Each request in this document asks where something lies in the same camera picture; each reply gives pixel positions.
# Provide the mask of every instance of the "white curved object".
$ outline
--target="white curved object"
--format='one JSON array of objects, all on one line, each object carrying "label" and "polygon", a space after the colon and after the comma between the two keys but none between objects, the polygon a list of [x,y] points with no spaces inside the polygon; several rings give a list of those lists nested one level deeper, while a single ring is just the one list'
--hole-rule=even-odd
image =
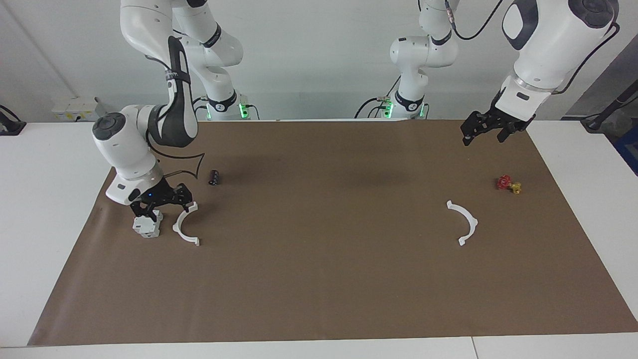
[{"label": "white curved object", "polygon": [[479,224],[478,223],[479,220],[474,218],[474,216],[472,216],[472,214],[465,208],[461,206],[457,206],[456,204],[453,204],[452,201],[447,201],[447,208],[449,210],[457,211],[460,214],[464,215],[465,218],[467,218],[468,222],[470,223],[470,233],[465,237],[459,238],[459,244],[463,246],[465,245],[465,241],[469,240],[470,237],[472,237],[472,235],[474,234],[474,231],[476,231],[477,225]]},{"label": "white curved object", "polygon": [[195,243],[195,245],[199,247],[199,238],[186,236],[182,232],[182,223],[184,223],[184,219],[186,219],[186,216],[188,216],[189,214],[193,213],[197,209],[198,209],[197,202],[193,202],[193,205],[188,208],[188,212],[187,211],[183,211],[179,215],[179,217],[177,217],[177,222],[175,222],[175,224],[173,225],[173,231],[177,232],[177,234],[179,234],[179,236],[183,240],[185,240],[187,242]]}]

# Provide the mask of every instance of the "red object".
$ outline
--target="red object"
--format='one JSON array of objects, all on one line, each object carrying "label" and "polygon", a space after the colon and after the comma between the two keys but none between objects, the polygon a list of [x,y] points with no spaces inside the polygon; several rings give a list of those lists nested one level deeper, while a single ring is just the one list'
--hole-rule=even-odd
[{"label": "red object", "polygon": [[510,188],[511,184],[512,184],[512,178],[510,176],[504,175],[504,176],[502,176],[501,178],[498,179],[498,182],[496,183],[496,186],[500,190],[506,190],[506,189]]}]

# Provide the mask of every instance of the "brown mat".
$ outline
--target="brown mat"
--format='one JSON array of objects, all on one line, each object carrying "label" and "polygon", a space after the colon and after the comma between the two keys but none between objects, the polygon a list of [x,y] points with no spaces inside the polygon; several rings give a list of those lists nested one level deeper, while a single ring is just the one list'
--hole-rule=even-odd
[{"label": "brown mat", "polygon": [[[221,173],[170,179],[202,246],[172,232],[175,206],[139,237],[105,184],[29,344],[638,331],[528,135],[465,148],[459,125],[202,123],[166,149]],[[502,174],[523,194],[495,190]],[[479,220],[465,247],[448,200]]]}]

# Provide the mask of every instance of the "yellow object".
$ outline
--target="yellow object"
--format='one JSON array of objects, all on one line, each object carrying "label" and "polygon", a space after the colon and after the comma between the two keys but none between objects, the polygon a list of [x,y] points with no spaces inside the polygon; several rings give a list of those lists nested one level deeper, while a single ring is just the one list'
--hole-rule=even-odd
[{"label": "yellow object", "polygon": [[513,194],[521,194],[523,186],[519,182],[516,182],[510,185],[510,189],[512,190]]}]

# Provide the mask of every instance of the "brown leather sheet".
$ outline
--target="brown leather sheet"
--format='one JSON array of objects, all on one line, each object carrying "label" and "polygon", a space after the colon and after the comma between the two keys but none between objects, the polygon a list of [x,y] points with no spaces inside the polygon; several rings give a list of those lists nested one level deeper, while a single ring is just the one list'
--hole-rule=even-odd
[{"label": "brown leather sheet", "polygon": [[[134,233],[109,176],[29,344],[638,331],[528,135],[465,148],[459,125],[200,124],[164,150],[207,153],[198,181],[170,178],[200,205],[183,229],[202,246],[171,230],[175,206],[159,238]],[[503,174],[521,195],[495,189]],[[479,221],[465,247],[448,200]]]}]

